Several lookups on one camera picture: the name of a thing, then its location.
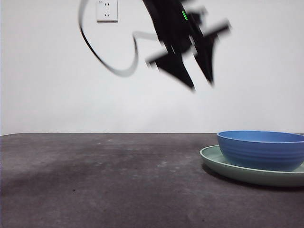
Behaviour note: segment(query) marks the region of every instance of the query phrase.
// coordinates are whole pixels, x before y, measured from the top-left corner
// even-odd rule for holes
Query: dark gray floor
[[[214,134],[1,137],[3,228],[302,228],[304,188],[202,167]]]

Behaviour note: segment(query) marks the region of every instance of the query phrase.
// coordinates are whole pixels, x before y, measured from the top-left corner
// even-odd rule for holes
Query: blue bowl
[[[217,134],[224,157],[232,165],[272,171],[293,171],[304,162],[304,135],[225,131]]]

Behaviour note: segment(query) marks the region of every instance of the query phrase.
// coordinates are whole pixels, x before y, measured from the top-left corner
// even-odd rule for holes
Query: plate
[[[235,180],[277,187],[304,186],[304,163],[292,172],[268,171],[229,164],[218,145],[206,147],[200,154],[204,163],[213,171]]]

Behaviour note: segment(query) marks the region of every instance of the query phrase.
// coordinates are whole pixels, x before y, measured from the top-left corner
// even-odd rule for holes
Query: electrical outlet
[[[118,0],[98,0],[96,15],[98,22],[118,21]]]

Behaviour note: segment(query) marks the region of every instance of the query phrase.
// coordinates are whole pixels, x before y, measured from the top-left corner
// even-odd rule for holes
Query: black cable
[[[118,75],[118,76],[130,76],[132,75],[138,65],[138,48],[137,48],[137,41],[135,38],[135,34],[133,34],[133,40],[134,40],[134,48],[135,48],[135,56],[134,56],[134,60],[131,64],[131,66],[127,69],[124,70],[120,70],[120,69],[115,69],[113,67],[111,67],[110,65],[108,65],[106,62],[104,62],[98,55],[97,53],[94,51],[94,49],[92,48],[92,46],[90,45],[89,41],[87,40],[84,32],[83,32],[83,14],[86,8],[86,4],[87,4],[88,0],[81,0],[80,1],[80,6],[79,6],[79,11],[78,11],[78,24],[79,24],[79,29],[81,32],[81,35],[83,37],[83,39],[85,40],[85,43],[88,45],[88,47],[90,48],[90,50],[93,52],[93,54],[95,55],[95,57],[108,69],[110,70],[112,73]]]

